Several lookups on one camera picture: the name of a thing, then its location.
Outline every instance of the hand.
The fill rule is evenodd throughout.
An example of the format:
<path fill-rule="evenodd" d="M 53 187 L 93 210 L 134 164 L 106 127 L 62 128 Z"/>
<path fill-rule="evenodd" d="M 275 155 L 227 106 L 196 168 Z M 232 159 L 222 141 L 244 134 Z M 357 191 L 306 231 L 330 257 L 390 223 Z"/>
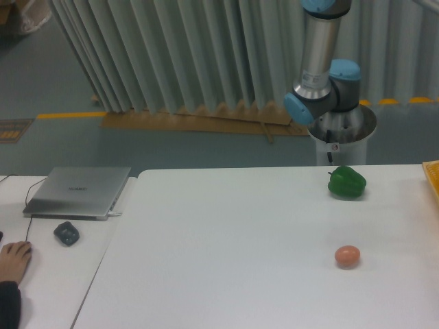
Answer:
<path fill-rule="evenodd" d="M 0 252 L 0 282 L 15 281 L 20 284 L 31 258 L 30 242 L 8 243 Z"/>

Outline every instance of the floor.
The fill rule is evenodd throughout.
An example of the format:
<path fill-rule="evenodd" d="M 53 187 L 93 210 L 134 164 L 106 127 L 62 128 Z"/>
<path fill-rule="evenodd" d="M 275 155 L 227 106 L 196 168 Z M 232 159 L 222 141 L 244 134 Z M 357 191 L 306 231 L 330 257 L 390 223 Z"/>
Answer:
<path fill-rule="evenodd" d="M 56 22 L 0 38 L 0 119 L 102 111 Z M 439 103 L 372 106 L 378 118 L 368 165 L 439 159 Z M 314 166 L 308 137 L 100 128 L 101 117 L 37 119 L 17 144 L 0 144 L 0 175 L 47 175 L 56 166 L 146 169 Z"/>

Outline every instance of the egg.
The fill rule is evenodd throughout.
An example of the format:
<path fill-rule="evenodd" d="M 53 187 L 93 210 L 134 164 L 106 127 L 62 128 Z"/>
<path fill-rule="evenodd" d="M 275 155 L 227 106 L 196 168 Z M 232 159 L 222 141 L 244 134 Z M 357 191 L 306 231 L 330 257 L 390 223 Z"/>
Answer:
<path fill-rule="evenodd" d="M 341 267 L 352 267 L 359 260 L 359 249 L 353 245 L 345 245 L 335 252 L 335 260 Z"/>

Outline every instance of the silver laptop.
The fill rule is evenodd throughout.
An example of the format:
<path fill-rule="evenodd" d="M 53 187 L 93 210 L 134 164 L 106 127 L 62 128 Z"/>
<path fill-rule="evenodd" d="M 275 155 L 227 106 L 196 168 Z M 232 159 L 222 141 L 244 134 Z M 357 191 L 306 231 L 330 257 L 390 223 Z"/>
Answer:
<path fill-rule="evenodd" d="M 106 219 L 130 170 L 129 167 L 56 167 L 23 213 L 44 218 Z"/>

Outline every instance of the sleeve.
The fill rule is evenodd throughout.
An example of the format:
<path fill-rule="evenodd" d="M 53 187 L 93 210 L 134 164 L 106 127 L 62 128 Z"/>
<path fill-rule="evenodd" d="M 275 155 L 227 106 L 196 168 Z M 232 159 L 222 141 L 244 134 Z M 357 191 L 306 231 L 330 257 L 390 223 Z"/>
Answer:
<path fill-rule="evenodd" d="M 0 329 L 17 329 L 21 315 L 21 294 L 16 282 L 0 282 Z"/>

